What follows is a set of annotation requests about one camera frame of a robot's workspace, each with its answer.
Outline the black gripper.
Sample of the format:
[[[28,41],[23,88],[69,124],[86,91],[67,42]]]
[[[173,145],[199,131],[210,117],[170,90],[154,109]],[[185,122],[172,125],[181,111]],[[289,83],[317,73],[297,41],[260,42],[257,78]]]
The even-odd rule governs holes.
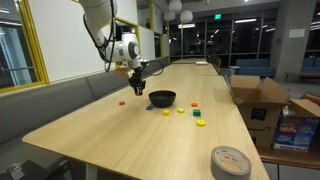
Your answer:
[[[133,87],[135,94],[142,96],[144,93],[144,88],[146,81],[142,78],[143,71],[140,69],[133,69],[134,74],[132,77],[129,77],[129,84]]]

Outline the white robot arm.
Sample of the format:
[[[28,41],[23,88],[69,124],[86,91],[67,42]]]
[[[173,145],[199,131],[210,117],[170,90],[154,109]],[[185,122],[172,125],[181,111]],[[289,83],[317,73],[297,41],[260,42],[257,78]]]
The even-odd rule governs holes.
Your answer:
[[[128,77],[136,96],[141,96],[146,81],[142,78],[143,70],[149,61],[142,59],[137,37],[133,33],[123,33],[121,40],[116,40],[117,14],[116,0],[78,0],[84,10],[83,23],[93,41],[104,69],[113,69]]]

